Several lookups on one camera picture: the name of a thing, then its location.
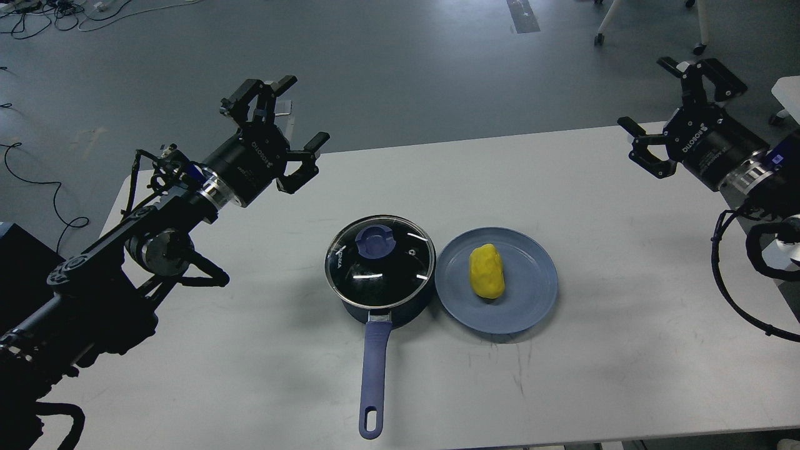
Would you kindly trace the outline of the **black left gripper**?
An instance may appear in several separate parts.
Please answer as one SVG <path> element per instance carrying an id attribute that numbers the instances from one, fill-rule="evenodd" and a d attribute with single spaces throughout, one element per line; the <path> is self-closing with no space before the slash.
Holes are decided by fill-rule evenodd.
<path id="1" fill-rule="evenodd" d="M 272 126 L 280 117 L 292 114 L 291 100 L 279 98 L 298 79 L 286 75 L 265 82 L 246 79 L 234 94 L 220 100 L 220 114 L 240 129 L 204 159 L 204 166 L 232 191 L 232 201 L 246 208 L 276 179 L 278 191 L 294 194 L 318 174 L 321 148 L 330 139 L 328 132 L 317 132 L 302 150 L 289 150 L 282 131 Z M 288 162 L 300 163 L 297 170 L 284 174 Z"/>

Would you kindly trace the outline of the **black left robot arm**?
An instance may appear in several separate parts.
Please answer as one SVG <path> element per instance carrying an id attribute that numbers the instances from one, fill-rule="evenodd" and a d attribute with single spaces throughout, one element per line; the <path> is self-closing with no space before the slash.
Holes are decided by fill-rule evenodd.
<path id="1" fill-rule="evenodd" d="M 44 402 L 51 388 L 154 335 L 174 287 L 228 285 L 229 274 L 194 247 L 194 228 L 229 203 L 248 207 L 272 183 L 292 194 L 316 176 L 328 134 L 291 150 L 276 124 L 277 100 L 296 82 L 248 79 L 222 99 L 237 130 L 203 162 L 174 145 L 160 156 L 137 151 L 122 219 L 74 256 L 2 223 L 3 449 L 32 448 L 53 415 L 72 419 L 59 448 L 74 449 L 86 417 L 77 405 Z"/>

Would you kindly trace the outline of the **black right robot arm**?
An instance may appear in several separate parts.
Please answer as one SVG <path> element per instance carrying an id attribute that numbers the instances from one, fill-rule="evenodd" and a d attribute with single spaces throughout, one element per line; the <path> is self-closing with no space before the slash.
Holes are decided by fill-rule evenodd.
<path id="1" fill-rule="evenodd" d="M 771 238 L 798 265 L 798 132 L 770 146 L 725 109 L 728 100 L 748 91 L 717 59 L 678 62 L 660 57 L 657 65 L 680 80 L 682 102 L 658 134 L 649 134 L 631 117 L 618 126 L 631 136 L 629 159 L 657 179 L 684 166 L 709 190 L 731 188 L 741 204 L 723 211 L 711 237 L 711 268 L 718 291 L 735 313 L 767 336 L 798 342 L 798 334 L 759 320 L 743 310 L 728 291 L 720 269 L 720 244 L 735 219 L 752 221 L 745 250 L 752 268 L 774 280 L 796 283 L 798 270 L 766 262 L 763 239 Z"/>

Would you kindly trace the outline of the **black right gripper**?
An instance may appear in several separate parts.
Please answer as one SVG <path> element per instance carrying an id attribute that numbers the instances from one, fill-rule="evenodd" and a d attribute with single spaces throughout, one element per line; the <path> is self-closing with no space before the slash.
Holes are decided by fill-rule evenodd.
<path id="1" fill-rule="evenodd" d="M 748 85 L 718 59 L 678 62 L 660 57 L 656 63 L 679 80 L 681 102 L 664 126 L 667 137 L 646 133 L 631 117 L 617 120 L 632 137 L 628 158 L 657 179 L 673 176 L 677 163 L 682 163 L 709 190 L 718 192 L 729 173 L 768 150 L 765 140 L 724 109 L 748 92 Z M 669 158 L 655 156 L 651 146 L 665 146 Z"/>

